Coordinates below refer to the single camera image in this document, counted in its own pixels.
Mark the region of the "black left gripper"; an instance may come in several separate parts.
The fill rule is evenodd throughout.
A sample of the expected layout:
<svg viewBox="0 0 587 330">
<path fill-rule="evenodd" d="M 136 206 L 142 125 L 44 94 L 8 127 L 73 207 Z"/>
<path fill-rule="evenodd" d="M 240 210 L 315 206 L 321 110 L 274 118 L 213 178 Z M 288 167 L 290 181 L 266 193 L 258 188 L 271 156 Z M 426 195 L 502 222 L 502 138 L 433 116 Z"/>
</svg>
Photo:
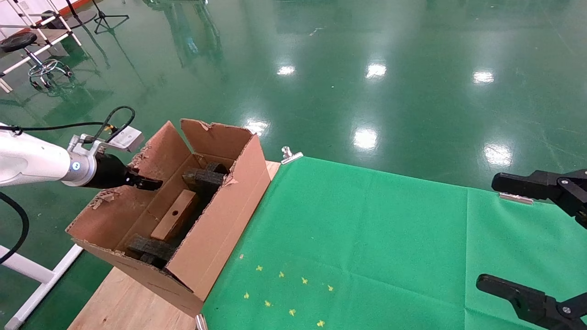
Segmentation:
<svg viewBox="0 0 587 330">
<path fill-rule="evenodd" d="M 95 156 L 96 171 L 89 182 L 90 188 L 110 189 L 131 186 L 146 191 L 159 190 L 162 180 L 129 173 L 129 167 L 113 154 L 98 153 Z"/>
</svg>

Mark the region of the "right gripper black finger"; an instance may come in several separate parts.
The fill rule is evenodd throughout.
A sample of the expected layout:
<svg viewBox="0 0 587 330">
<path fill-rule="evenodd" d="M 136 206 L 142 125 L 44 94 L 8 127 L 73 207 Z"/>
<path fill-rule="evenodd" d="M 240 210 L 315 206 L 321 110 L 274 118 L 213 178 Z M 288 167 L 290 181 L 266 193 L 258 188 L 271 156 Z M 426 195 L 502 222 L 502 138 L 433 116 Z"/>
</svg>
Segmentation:
<svg viewBox="0 0 587 330">
<path fill-rule="evenodd" d="M 559 302 L 535 290 L 497 276 L 481 274 L 476 288 L 511 303 L 517 317 L 548 330 L 585 330 L 587 293 Z"/>
<path fill-rule="evenodd" d="M 528 176 L 498 173 L 491 188 L 499 193 L 534 200 L 551 200 L 567 215 L 587 228 L 587 170 L 564 174 L 536 170 Z"/>
</svg>

